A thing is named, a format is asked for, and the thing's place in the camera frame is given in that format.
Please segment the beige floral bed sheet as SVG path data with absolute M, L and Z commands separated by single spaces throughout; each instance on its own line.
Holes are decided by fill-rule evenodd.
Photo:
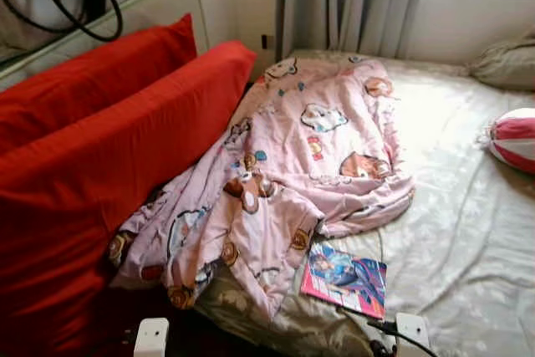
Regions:
M 359 53 L 299 50 L 298 62 L 354 65 Z M 428 320 L 440 357 L 534 357 L 534 182 L 486 150 L 498 116 L 532 105 L 532 94 L 482 84 L 465 67 L 380 59 L 401 100 L 402 139 L 414 165 L 412 207 L 367 234 L 331 247 L 385 262 L 387 319 Z M 372 357 L 389 343 L 367 320 L 291 289 L 272 320 L 221 273 L 195 309 L 227 333 L 290 356 Z

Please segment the beige floral pillow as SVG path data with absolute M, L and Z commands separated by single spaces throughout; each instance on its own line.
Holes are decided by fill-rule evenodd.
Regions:
M 467 64 L 467 73 L 479 82 L 498 89 L 534 92 L 534 32 L 497 41 Z

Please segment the red white striped round cushion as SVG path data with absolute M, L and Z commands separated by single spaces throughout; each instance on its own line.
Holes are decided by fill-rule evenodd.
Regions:
M 498 116 L 485 130 L 482 147 L 505 165 L 535 170 L 535 109 L 528 106 Z

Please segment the grey curtain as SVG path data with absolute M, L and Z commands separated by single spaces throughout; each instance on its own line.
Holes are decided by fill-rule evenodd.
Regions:
M 273 58 L 333 50 L 400 59 L 420 0 L 276 0 Z

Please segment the colourful comic book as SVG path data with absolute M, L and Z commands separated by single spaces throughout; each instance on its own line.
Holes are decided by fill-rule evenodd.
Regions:
M 387 265 L 326 245 L 311 246 L 301 293 L 367 318 L 385 317 Z

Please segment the pink cartoon print blanket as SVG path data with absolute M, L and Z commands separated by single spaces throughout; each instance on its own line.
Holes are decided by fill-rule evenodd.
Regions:
M 189 309 L 229 272 L 272 318 L 316 240 L 385 226 L 411 205 L 397 104 L 378 60 L 267 68 L 217 142 L 112 237 L 112 287 L 160 285 Z

